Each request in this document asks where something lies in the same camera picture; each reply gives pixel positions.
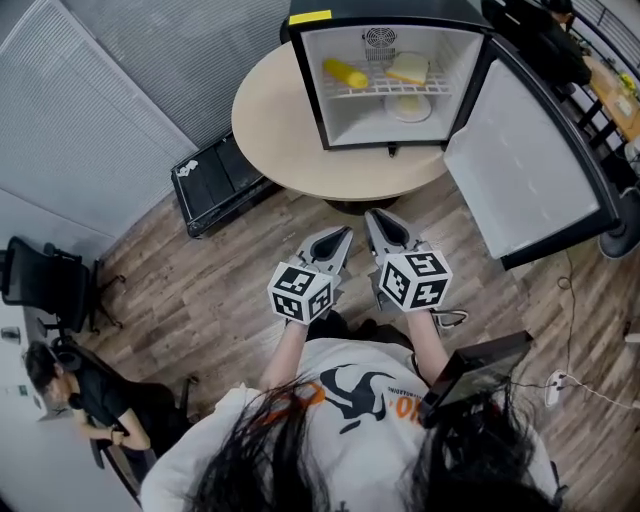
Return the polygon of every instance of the desk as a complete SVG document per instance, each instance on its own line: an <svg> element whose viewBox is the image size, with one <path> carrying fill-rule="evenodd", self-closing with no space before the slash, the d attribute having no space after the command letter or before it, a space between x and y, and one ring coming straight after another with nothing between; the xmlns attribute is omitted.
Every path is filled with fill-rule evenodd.
<svg viewBox="0 0 640 512"><path fill-rule="evenodd" d="M434 146L325 151L293 47L287 43L245 77L231 114L244 156L270 180L333 201L374 201L416 190L447 169Z"/></svg>
<svg viewBox="0 0 640 512"><path fill-rule="evenodd" d="M611 121L590 142L591 147L595 148L602 144L616 129L620 130L628 141L640 136L640 104L638 101L623 94L624 87L620 80L602 62L592 57L584 57L584 61L591 69L592 76L589 85L598 101L580 120L578 127L584 128L602 107L611 118ZM616 105L616 100L620 96L623 96L631 104L632 113L630 116L626 116Z"/></svg>

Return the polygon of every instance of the gray curtain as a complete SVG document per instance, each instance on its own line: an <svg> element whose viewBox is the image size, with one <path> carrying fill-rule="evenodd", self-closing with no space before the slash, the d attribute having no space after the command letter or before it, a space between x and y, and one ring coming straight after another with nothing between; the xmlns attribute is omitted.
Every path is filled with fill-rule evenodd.
<svg viewBox="0 0 640 512"><path fill-rule="evenodd" d="M0 46L0 237L47 226L56 242L73 223L74 244L97 236L104 249L195 147L69 18L38 0Z"/></svg>
<svg viewBox="0 0 640 512"><path fill-rule="evenodd" d="M238 86L279 44L289 0L64 0L200 148L231 128Z"/></svg>

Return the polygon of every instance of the fridge fan vent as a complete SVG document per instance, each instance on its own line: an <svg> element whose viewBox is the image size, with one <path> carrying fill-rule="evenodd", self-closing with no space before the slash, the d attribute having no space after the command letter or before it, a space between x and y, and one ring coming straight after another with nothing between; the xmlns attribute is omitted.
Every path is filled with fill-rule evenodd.
<svg viewBox="0 0 640 512"><path fill-rule="evenodd" d="M393 60L396 49L392 46L398 36L389 27L373 27L363 34L365 57L368 61Z"/></svg>

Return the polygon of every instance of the mini fridge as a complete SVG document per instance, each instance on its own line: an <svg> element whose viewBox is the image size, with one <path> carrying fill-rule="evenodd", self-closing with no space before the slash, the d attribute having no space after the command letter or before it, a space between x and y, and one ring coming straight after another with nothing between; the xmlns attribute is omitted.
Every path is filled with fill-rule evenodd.
<svg viewBox="0 0 640 512"><path fill-rule="evenodd" d="M574 123L517 50L466 0L292 0L289 32L326 150L441 145L492 257L511 268L616 223L616 197ZM402 52L429 61L424 85L389 78ZM351 88L323 69L365 73ZM405 122L387 96L421 95Z"/></svg>

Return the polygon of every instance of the white plate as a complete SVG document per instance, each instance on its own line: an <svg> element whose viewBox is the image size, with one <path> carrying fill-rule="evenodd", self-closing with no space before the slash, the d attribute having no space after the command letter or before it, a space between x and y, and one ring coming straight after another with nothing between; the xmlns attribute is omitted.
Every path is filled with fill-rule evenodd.
<svg viewBox="0 0 640 512"><path fill-rule="evenodd" d="M404 123L419 123L431 115L431 103L424 94L385 96L384 108L387 114Z"/></svg>

